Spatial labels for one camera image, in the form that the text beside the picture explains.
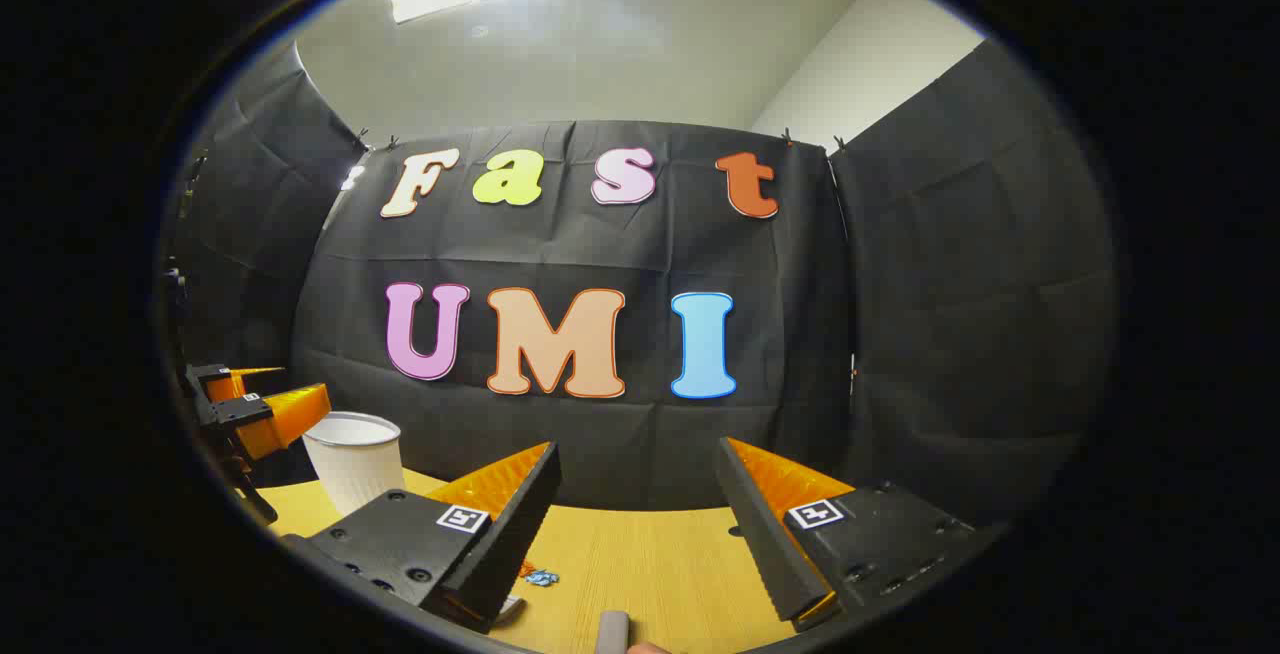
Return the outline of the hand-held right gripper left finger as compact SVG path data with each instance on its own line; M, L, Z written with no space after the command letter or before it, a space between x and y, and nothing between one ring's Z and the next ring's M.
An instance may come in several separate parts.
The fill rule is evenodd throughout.
M489 634L561 485L541 443L422 495L389 488L285 545L378 607Z

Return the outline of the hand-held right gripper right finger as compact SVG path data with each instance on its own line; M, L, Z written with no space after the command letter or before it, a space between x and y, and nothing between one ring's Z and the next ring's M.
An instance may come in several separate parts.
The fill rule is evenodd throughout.
M800 634L869 625L1006 532L897 484L852 486L733 436L717 443L714 468L777 616Z

